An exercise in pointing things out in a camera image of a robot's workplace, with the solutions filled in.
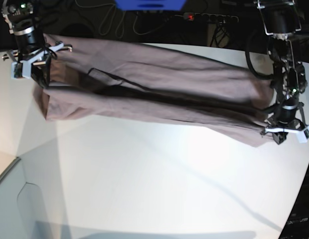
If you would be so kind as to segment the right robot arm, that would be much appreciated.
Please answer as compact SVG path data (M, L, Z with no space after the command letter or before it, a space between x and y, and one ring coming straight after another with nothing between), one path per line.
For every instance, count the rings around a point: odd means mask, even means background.
M62 41L54 45L46 42L31 0L5 0L1 13L17 43L16 50L2 56L4 61L11 60L11 78L32 79L40 87L48 88L51 60L57 59L58 51L72 51L72 45Z

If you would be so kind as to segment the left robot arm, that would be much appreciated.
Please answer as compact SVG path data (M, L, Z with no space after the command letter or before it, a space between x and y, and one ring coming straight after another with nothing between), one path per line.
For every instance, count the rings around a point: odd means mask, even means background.
M250 46L245 56L249 70L260 80L269 80L276 91L276 101L262 110L269 115L262 135L270 133L276 144L295 134L299 143L309 140L309 125L306 123L304 104L299 97L308 86L305 68L301 61L301 43L296 33L301 30L296 3L293 0L258 0L265 34L268 36L267 54L273 62L273 73L258 73L251 62Z

